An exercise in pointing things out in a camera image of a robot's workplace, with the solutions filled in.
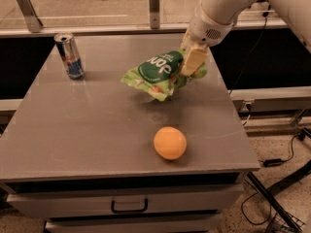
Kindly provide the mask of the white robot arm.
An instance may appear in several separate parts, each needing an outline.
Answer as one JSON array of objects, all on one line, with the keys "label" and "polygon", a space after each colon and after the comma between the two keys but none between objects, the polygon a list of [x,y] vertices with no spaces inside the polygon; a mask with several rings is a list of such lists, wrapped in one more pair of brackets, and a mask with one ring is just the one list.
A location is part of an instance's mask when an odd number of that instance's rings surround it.
[{"label": "white robot arm", "polygon": [[267,5],[311,50],[311,0],[200,0],[181,44],[185,52],[181,74],[192,75],[204,63],[208,49],[219,44],[236,25],[240,14]]}]

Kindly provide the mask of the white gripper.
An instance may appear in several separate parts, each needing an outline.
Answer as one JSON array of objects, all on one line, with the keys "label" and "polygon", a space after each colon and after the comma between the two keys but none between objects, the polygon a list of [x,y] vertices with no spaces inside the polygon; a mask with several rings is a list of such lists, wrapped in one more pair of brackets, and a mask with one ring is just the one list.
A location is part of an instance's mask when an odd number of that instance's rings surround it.
[{"label": "white gripper", "polygon": [[183,76],[192,75],[206,60],[208,56],[206,47],[219,44],[230,32],[232,25],[232,19],[229,22],[213,19],[203,10],[201,4],[197,5],[189,29],[186,31],[180,45],[181,50],[186,50],[181,74]]}]

